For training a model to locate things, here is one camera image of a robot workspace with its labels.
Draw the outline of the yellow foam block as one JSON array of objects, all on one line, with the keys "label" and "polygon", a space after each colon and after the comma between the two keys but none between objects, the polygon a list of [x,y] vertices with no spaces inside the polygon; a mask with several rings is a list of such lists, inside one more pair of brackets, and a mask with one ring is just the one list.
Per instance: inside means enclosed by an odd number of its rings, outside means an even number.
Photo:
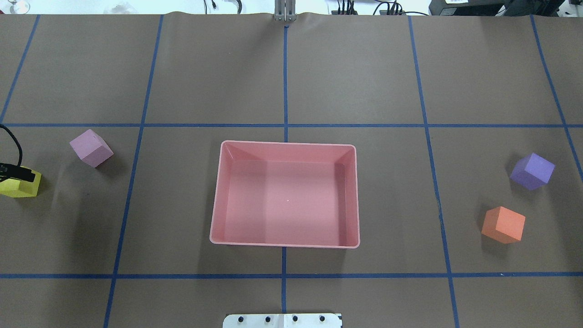
[{"label": "yellow foam block", "polygon": [[14,199],[36,197],[38,195],[42,174],[35,170],[32,170],[32,172],[35,175],[35,179],[32,182],[16,179],[6,179],[2,181],[0,183],[0,194]]}]

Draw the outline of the orange foam block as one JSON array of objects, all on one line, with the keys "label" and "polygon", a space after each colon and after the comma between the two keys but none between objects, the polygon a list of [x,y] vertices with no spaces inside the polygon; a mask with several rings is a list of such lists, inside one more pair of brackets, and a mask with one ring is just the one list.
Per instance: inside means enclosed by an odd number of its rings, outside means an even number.
[{"label": "orange foam block", "polygon": [[526,216],[505,207],[487,210],[481,234],[503,244],[522,241]]}]

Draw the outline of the pink plastic bin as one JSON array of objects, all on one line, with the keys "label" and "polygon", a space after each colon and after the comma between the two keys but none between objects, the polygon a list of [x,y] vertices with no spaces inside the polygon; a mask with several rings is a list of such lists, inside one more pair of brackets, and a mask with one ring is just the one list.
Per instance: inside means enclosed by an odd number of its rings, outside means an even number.
[{"label": "pink plastic bin", "polygon": [[356,147],[223,141],[210,241],[240,246],[358,248]]}]

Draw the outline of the light pink foam block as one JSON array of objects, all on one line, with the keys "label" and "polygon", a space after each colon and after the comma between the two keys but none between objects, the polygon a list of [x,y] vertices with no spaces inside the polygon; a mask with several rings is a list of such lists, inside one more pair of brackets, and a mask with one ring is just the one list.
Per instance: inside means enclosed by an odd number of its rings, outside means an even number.
[{"label": "light pink foam block", "polygon": [[114,155],[106,141],[93,129],[83,132],[69,144],[79,159],[92,168],[97,168]]}]

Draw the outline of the purple foam block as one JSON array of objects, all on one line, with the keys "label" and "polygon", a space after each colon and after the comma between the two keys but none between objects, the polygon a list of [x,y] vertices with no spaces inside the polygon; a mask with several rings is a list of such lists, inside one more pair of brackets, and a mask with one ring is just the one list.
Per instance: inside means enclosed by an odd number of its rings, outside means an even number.
[{"label": "purple foam block", "polygon": [[527,190],[533,191],[547,185],[556,165],[536,153],[520,160],[514,166],[510,179]]}]

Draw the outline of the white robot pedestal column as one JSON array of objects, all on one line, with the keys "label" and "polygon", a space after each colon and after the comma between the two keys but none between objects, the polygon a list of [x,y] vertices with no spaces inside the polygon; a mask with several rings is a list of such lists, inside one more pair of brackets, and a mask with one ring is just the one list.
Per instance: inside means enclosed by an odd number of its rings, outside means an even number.
[{"label": "white robot pedestal column", "polygon": [[273,313],[227,315],[223,328],[343,328],[341,314]]}]

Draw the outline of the aluminium frame post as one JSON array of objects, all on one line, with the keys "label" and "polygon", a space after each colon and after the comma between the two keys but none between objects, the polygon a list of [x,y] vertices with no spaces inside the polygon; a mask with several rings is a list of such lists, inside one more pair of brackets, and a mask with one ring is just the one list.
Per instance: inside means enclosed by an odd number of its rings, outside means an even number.
[{"label": "aluminium frame post", "polygon": [[295,0],[275,0],[274,1],[275,21],[295,21],[297,19]]}]

